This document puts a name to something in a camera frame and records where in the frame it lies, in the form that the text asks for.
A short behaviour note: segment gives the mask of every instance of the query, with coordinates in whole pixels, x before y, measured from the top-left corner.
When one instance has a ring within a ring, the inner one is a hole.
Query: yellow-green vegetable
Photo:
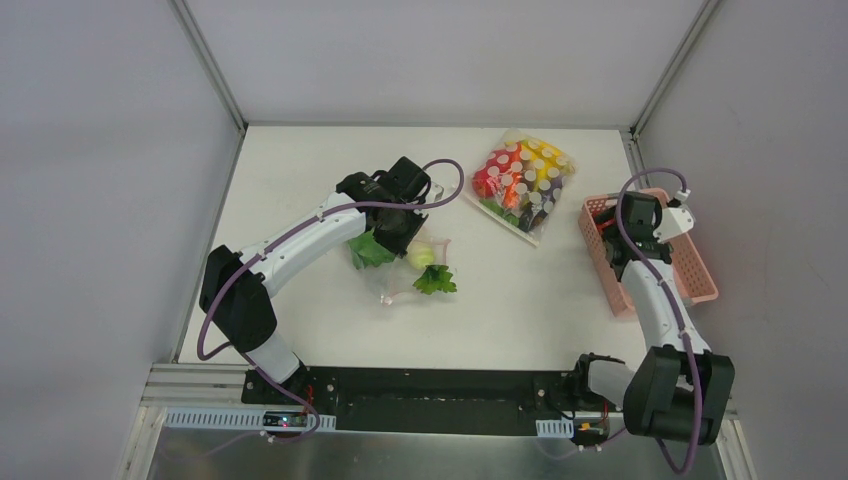
[[[436,261],[433,248],[424,243],[413,241],[406,250],[406,261],[416,270],[424,270]]]

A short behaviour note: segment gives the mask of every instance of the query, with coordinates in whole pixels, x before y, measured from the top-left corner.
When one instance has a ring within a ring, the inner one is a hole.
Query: gray wall
[[[728,0],[641,141],[692,182],[721,291],[695,317],[765,479],[848,468],[846,52],[844,0]]]
[[[0,4],[0,477],[116,472],[236,145],[164,0]]]
[[[630,125],[701,0],[188,3],[251,122],[513,127]]]

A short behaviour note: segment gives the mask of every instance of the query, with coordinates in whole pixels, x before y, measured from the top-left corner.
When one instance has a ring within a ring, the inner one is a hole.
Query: pink plastic basket
[[[648,188],[640,191],[659,198],[663,206],[669,200],[668,194],[661,188]],[[619,317],[635,313],[636,310],[633,308],[630,295],[616,281],[615,273],[604,257],[604,243],[593,220],[595,215],[615,205],[615,197],[616,195],[613,194],[586,198],[578,223],[580,231],[583,232],[583,238],[586,240],[586,247],[589,248],[589,254],[595,263],[595,269],[598,271],[598,277],[603,284],[610,309],[615,316]],[[715,282],[713,282],[710,272],[707,271],[707,267],[704,265],[704,261],[698,254],[689,234],[673,238],[670,243],[673,250],[671,261],[674,266],[674,281],[683,303],[691,305],[718,298],[718,289]]]

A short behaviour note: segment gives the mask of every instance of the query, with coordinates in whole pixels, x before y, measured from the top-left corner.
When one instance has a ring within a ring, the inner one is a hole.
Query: white table
[[[250,127],[214,245],[233,251],[311,211],[346,175],[450,157],[469,175],[502,129]],[[636,368],[645,354],[635,317],[612,316],[577,216],[584,197],[617,191],[630,176],[613,130],[527,130],[572,155],[579,172],[534,248],[463,197],[432,210],[426,226],[452,239],[449,263],[459,291],[383,306],[335,249],[273,299],[289,344],[308,365],[449,369],[568,369],[584,352]],[[455,185],[450,166],[429,173]],[[203,312],[195,306],[181,362],[197,362]],[[206,350],[224,340],[212,325]],[[212,360],[244,363],[232,349]]]

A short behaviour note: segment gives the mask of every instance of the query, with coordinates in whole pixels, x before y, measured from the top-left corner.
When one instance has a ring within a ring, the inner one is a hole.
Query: clear plastic bag
[[[475,204],[539,245],[548,216],[577,173],[573,158],[519,130],[507,130],[471,179]]]
[[[422,228],[404,258],[396,258],[378,245],[371,232],[350,240],[348,251],[368,289],[379,296],[383,305],[391,305],[401,297],[456,292],[447,263],[449,244],[449,239],[433,237]]]

